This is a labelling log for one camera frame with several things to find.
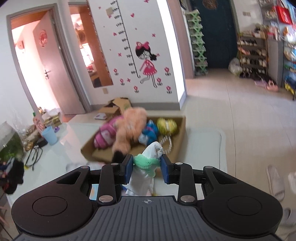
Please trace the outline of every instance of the red bag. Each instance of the red bag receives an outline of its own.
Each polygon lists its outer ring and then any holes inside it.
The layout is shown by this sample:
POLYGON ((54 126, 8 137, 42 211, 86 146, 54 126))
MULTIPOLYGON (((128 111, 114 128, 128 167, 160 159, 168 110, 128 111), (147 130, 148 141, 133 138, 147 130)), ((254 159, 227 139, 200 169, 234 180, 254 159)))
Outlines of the red bag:
POLYGON ((290 25, 293 24, 289 9, 285 8, 282 1, 278 0, 275 8, 280 22, 290 25))

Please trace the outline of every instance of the gray cabinet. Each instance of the gray cabinet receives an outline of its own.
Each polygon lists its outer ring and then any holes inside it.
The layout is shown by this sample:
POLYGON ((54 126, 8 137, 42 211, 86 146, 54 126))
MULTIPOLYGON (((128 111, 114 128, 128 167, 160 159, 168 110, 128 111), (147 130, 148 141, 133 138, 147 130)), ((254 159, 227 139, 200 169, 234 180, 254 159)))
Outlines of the gray cabinet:
POLYGON ((283 86, 284 42, 272 39, 267 40, 268 48, 268 75, 276 81, 279 87, 283 86))

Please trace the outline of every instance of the baseboard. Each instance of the baseboard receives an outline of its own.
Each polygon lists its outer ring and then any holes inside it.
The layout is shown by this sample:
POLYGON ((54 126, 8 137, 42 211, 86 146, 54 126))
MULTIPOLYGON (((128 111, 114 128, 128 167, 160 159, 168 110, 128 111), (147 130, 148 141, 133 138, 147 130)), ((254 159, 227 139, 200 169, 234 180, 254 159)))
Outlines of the baseboard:
POLYGON ((186 91, 184 91, 184 93, 183 93, 183 95, 182 95, 182 97, 181 97, 181 99, 180 99, 180 103, 179 103, 179 105, 180 105, 180 110, 182 109, 182 107, 183 107, 183 105, 184 105, 184 103, 185 103, 186 98, 187 98, 186 91))
MULTIPOLYGON (((182 96, 181 100, 185 101, 186 93, 184 92, 184 98, 182 96)), ((99 110, 104 104, 93 104, 91 105, 93 110, 99 110)), ((180 110, 180 103, 164 102, 164 103, 132 103, 133 107, 143 107, 146 110, 180 110)))

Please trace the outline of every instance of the pink bow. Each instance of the pink bow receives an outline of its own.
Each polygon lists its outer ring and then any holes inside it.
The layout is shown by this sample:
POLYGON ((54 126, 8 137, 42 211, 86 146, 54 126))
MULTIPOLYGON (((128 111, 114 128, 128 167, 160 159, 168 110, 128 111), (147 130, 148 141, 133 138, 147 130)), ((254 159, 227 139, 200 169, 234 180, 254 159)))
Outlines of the pink bow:
POLYGON ((145 43, 140 43, 140 42, 137 42, 137 47, 136 47, 136 49, 140 49, 140 48, 142 48, 142 47, 144 47, 145 49, 149 49, 149 42, 145 42, 145 43))

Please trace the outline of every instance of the blue cup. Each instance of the blue cup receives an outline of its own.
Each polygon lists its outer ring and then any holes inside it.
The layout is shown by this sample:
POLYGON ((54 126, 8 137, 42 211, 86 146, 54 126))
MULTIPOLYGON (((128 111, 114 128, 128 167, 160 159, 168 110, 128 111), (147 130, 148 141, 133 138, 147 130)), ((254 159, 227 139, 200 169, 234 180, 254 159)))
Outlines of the blue cup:
POLYGON ((55 134, 52 126, 49 126, 46 129, 44 129, 42 131, 42 136, 50 145, 54 145, 55 143, 57 143, 57 135, 55 134))

